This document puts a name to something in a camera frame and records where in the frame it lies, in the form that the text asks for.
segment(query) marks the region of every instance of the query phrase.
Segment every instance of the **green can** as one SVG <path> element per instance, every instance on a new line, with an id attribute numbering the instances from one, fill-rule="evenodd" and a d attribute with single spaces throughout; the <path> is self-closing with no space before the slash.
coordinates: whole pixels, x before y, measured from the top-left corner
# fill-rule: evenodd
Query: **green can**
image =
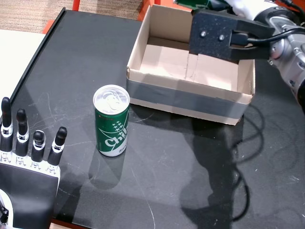
<path id="1" fill-rule="evenodd" d="M 225 0 L 174 0 L 174 3 L 192 10 L 200 8 L 209 10 L 224 10 L 230 6 Z"/>
<path id="2" fill-rule="evenodd" d="M 101 87 L 93 96 L 96 145 L 106 156 L 118 156 L 127 146 L 130 97 L 117 85 Z"/>

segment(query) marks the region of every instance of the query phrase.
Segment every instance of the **box flap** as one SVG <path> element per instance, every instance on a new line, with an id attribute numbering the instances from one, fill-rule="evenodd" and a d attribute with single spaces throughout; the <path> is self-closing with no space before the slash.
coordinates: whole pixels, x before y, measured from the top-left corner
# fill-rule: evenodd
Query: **box flap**
<path id="1" fill-rule="evenodd" d="M 188 11 L 153 5 L 150 20 L 150 35 L 188 43 L 192 19 L 192 14 Z"/>

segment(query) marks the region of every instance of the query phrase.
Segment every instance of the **scratch mark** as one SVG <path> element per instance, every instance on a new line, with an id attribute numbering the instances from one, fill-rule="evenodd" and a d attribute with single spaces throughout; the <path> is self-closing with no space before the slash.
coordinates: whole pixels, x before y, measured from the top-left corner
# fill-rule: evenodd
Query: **scratch mark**
<path id="1" fill-rule="evenodd" d="M 46 120 L 48 120 L 49 118 L 52 118 L 52 117 L 47 117 L 47 118 L 45 118 L 45 119 L 42 119 L 42 120 L 40 120 L 40 121 L 34 123 L 34 125 L 30 126 L 30 128 L 33 128 L 33 127 L 36 126 L 38 123 L 41 123 L 41 122 L 43 122 L 43 121 L 46 121 Z"/>
<path id="2" fill-rule="evenodd" d="M 154 115 L 154 113 L 152 113 L 152 114 L 151 114 L 149 117 L 147 117 L 147 118 L 141 119 L 141 120 L 139 120 L 139 121 L 135 121 L 135 123 L 138 123 L 138 122 L 147 120 L 147 119 L 151 118 L 153 115 Z"/>
<path id="3" fill-rule="evenodd" d="M 68 194 L 69 196 L 72 196 L 72 197 L 76 197 L 76 198 L 77 198 L 76 195 L 70 194 L 69 192 L 66 192 L 66 191 L 62 190 L 60 187 L 59 187 L 58 189 L 59 189 L 60 191 L 62 191 L 63 193 Z"/>
<path id="4" fill-rule="evenodd" d="M 289 179 L 296 182 L 296 183 L 298 183 L 300 181 L 300 179 L 295 177 L 295 176 L 290 176 Z"/>
<path id="5" fill-rule="evenodd" d="M 94 142 L 94 141 L 89 141 L 89 142 L 79 142 L 79 143 L 75 143 L 75 144 L 72 144 L 72 145 L 66 145 L 66 147 L 67 147 L 67 146 L 76 146 L 76 145 L 85 144 L 85 143 L 90 143 L 90 142 Z"/>
<path id="6" fill-rule="evenodd" d="M 49 110 L 50 110 L 51 117 L 54 119 L 54 121 L 56 121 L 56 118 L 53 116 L 52 111 L 51 111 L 51 107 L 50 107 L 50 97 L 49 97 L 49 93 L 48 93 L 48 92 L 47 92 L 47 96 L 48 96 L 48 106 L 49 106 Z"/>
<path id="7" fill-rule="evenodd" d="M 153 229 L 156 229 L 156 223 L 155 223 L 155 221 L 154 221 L 154 216 L 153 216 L 152 208 L 151 208 L 151 206 L 150 206 L 150 204 L 149 204 L 149 202 L 148 202 L 148 200 L 147 200 L 147 198 L 146 198 L 146 196 L 145 196 L 145 193 L 144 193 L 142 187 L 140 186 L 140 184 L 139 184 L 139 182 L 138 182 L 138 179 L 137 179 L 137 177 L 135 176 L 135 174 L 134 174 L 132 168 L 131 168 L 131 171 L 132 171 L 132 175 L 133 175 L 133 177 L 134 177 L 134 179 L 135 179 L 137 185 L 139 186 L 139 188 L 140 188 L 140 190 L 141 190 L 141 192 L 142 192 L 142 195 L 143 195 L 143 197 L 144 197 L 144 199 L 145 199 L 145 201 L 146 201 L 146 203 L 147 203 L 147 205 L 148 205 L 148 207 L 149 207 L 149 210 L 151 211 L 152 220 L 153 220 Z"/>
<path id="8" fill-rule="evenodd" d="M 98 175 L 98 173 L 100 171 L 100 166 L 101 166 L 100 157 L 98 157 L 98 161 L 99 161 L 99 167 L 97 168 L 97 172 L 96 172 L 96 174 L 95 174 L 93 179 L 95 179 L 97 177 L 97 175 Z"/>
<path id="9" fill-rule="evenodd" d="M 81 168 L 79 168 L 78 166 L 75 166 L 75 165 L 72 165 L 72 164 L 70 164 L 70 163 L 67 163 L 67 165 L 70 165 L 70 166 L 72 166 L 72 167 L 75 167 L 75 168 L 77 168 L 77 169 L 81 169 Z"/>

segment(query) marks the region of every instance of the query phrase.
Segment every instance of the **can lid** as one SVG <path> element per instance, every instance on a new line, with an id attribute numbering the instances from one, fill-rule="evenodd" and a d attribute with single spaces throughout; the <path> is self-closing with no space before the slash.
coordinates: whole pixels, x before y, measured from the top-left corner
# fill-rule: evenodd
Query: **can lid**
<path id="1" fill-rule="evenodd" d="M 128 92 L 117 85 L 106 85 L 97 90 L 93 96 L 94 107 L 106 115 L 117 115 L 128 107 Z"/>

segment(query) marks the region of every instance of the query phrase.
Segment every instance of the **white floor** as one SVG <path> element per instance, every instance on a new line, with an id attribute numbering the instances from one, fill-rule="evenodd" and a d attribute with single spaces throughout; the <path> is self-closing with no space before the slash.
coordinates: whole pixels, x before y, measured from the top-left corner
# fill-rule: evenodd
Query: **white floor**
<path id="1" fill-rule="evenodd" d="M 0 30 L 0 103 L 3 97 L 11 97 L 44 36 L 34 32 Z"/>

